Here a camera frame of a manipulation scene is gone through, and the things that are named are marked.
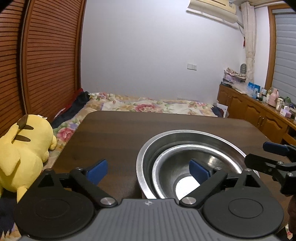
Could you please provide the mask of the person right hand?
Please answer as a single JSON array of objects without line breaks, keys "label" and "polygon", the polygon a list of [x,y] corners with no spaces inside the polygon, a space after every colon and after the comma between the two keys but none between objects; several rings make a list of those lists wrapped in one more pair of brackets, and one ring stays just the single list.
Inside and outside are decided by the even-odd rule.
[{"label": "person right hand", "polygon": [[289,221],[288,221],[289,231],[293,235],[295,235],[296,234],[296,198],[295,198],[295,195],[290,199],[287,212],[289,215]]}]

